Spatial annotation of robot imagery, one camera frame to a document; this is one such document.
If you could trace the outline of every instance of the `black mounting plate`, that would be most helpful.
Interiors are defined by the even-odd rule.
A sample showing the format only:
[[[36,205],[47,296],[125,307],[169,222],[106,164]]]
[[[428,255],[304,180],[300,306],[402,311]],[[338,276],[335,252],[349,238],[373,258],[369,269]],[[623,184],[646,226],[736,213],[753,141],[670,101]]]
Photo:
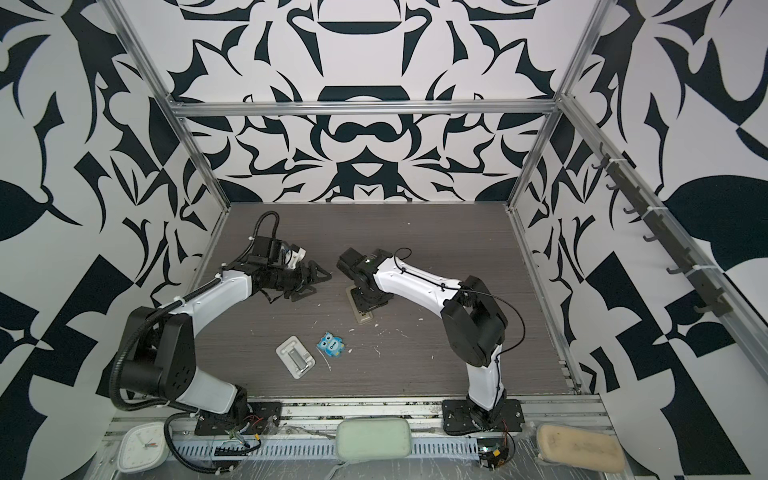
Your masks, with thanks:
[[[243,432],[243,435],[263,434],[268,425],[278,426],[280,424],[280,413],[283,411],[283,404],[280,402],[248,402],[248,405],[253,410],[253,414],[257,417],[254,422],[248,427],[248,430]],[[197,420],[197,426],[194,429],[195,435],[224,435],[224,430],[217,425],[216,421],[204,417],[202,420]]]
[[[507,423],[510,432],[522,432],[525,417],[523,417],[523,410],[518,400],[506,399],[496,423],[485,431],[503,432],[504,422]],[[484,430],[475,426],[472,421],[469,415],[468,400],[442,401],[442,429],[448,435],[467,435]]]

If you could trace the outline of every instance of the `white clock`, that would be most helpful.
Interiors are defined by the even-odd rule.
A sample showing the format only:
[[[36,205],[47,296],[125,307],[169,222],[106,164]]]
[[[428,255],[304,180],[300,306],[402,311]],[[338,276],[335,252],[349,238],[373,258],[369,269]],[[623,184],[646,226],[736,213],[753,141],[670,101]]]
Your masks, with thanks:
[[[123,437],[118,452],[118,470],[135,473],[155,468],[168,457],[163,422],[133,427]]]

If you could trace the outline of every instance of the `white cable tie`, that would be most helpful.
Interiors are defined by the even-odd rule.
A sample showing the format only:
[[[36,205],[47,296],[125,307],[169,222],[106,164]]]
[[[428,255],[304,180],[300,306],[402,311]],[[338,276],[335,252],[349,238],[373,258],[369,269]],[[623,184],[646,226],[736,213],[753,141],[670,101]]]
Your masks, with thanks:
[[[688,270],[685,273],[685,276],[690,276],[693,272],[696,272],[698,270],[720,270],[720,268],[717,265],[693,265],[690,270]]]
[[[647,209],[645,209],[645,213],[640,215],[640,220],[645,220],[645,216],[655,210],[669,210],[669,209],[666,207],[648,207]]]

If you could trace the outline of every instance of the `owl eraser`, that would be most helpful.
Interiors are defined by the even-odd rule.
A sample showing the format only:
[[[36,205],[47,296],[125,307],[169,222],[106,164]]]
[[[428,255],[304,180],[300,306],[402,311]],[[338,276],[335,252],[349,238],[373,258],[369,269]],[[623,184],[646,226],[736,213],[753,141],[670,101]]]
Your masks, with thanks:
[[[325,336],[317,344],[320,351],[325,352],[327,356],[339,356],[344,350],[344,343],[338,336],[333,336],[331,332],[326,332]]]

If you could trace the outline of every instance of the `black and white wallpaper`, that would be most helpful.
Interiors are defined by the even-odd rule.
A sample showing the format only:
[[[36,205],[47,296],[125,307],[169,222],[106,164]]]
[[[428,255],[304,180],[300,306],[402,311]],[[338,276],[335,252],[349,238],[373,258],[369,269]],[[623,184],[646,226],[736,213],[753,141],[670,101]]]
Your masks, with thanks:
[[[768,385],[595,164],[563,117],[518,204],[584,390],[641,478],[765,478]]]
[[[179,101],[551,98],[595,0],[130,0]]]
[[[188,118],[231,201],[507,200],[543,114]]]
[[[94,0],[0,2],[3,478],[69,475],[137,306],[185,292],[218,203]]]
[[[620,0],[574,93],[768,317],[768,2]]]
[[[763,317],[766,18],[758,1],[619,0],[574,90]],[[717,318],[694,311],[701,298],[667,274],[597,162],[562,120],[518,205],[587,389],[639,475],[767,477],[768,386]]]

